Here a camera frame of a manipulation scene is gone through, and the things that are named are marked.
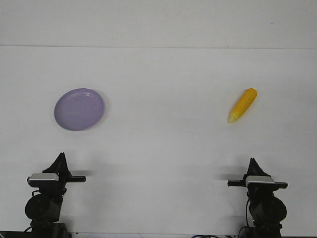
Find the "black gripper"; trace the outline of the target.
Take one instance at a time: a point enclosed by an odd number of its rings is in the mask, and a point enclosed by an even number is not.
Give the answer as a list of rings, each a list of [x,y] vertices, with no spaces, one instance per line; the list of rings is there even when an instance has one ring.
[[[249,197],[256,197],[256,196],[271,196],[275,191],[279,189],[286,189],[288,187],[288,183],[286,182],[277,182],[275,184],[252,184],[249,187],[245,185],[245,179],[247,176],[266,176],[269,177],[270,175],[265,173],[262,168],[258,165],[255,158],[250,158],[247,175],[242,178],[241,180],[228,180],[227,186],[231,187],[245,187],[248,190]]]
[[[62,152],[58,155],[56,160],[42,173],[58,173],[59,182],[51,182],[50,184],[39,188],[41,193],[49,194],[50,196],[64,196],[67,189],[67,183],[84,183],[86,181],[85,176],[73,176],[69,171],[65,153]]]

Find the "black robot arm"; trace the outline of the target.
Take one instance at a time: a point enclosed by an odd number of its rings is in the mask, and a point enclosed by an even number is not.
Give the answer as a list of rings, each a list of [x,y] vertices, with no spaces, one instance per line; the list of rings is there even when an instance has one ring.
[[[246,220],[246,226],[238,233],[239,238],[280,238],[281,221],[287,216],[285,204],[274,192],[286,189],[288,183],[276,182],[272,176],[265,173],[251,158],[247,172],[241,180],[229,180],[227,186],[245,187],[248,201],[245,208],[245,217],[252,217],[253,225]]]
[[[47,169],[27,178],[28,185],[36,189],[25,206],[25,214],[31,220],[32,238],[72,237],[66,224],[59,222],[66,185],[85,181],[85,176],[72,175],[63,152]]]

